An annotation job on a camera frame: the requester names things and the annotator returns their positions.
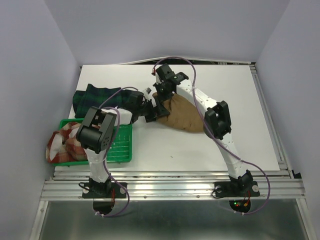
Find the tan pleated skirt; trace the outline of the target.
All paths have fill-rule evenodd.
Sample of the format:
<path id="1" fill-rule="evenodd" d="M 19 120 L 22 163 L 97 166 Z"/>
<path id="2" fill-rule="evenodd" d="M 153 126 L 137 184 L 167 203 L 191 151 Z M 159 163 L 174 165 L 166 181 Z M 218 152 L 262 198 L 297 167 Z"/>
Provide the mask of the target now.
<path id="1" fill-rule="evenodd" d="M 188 133 L 204 132 L 204 124 L 196 107 L 183 96 L 175 93 L 171 99 L 163 102 L 163 106 L 169 115 L 158 117 L 158 123 Z"/>

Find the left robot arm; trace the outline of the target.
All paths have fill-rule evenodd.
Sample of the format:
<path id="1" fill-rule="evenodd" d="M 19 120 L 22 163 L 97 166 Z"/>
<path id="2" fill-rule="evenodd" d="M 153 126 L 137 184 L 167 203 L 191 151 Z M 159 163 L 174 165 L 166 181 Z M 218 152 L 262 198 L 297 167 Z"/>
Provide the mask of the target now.
<path id="1" fill-rule="evenodd" d="M 107 168 L 107 155 L 114 144 L 121 125 L 131 125 L 139 117 L 146 122 L 153 122 L 170 113 L 164 102 L 170 100 L 172 92 L 158 92 L 150 99 L 150 90 L 130 91 L 122 105 L 115 107 L 92 106 L 87 111 L 77 133 L 76 139 L 87 156 L 90 176 L 88 182 L 81 182 L 84 199 L 109 198 L 117 191 L 125 191 L 125 183 L 117 183 Z"/>

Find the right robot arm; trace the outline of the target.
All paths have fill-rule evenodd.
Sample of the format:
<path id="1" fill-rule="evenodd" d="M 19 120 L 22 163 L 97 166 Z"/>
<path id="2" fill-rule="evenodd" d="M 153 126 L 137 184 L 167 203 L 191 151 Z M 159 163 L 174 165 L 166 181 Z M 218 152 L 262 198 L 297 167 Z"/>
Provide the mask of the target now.
<path id="1" fill-rule="evenodd" d="M 204 132 L 221 152 L 229 179 L 215 182 L 212 196 L 216 199 L 259 196 L 257 182 L 238 157 L 227 102 L 214 100 L 196 89 L 194 80 L 183 72 L 175 73 L 167 63 L 154 67 L 152 75 L 156 77 L 153 86 L 157 120 L 179 130 Z"/>

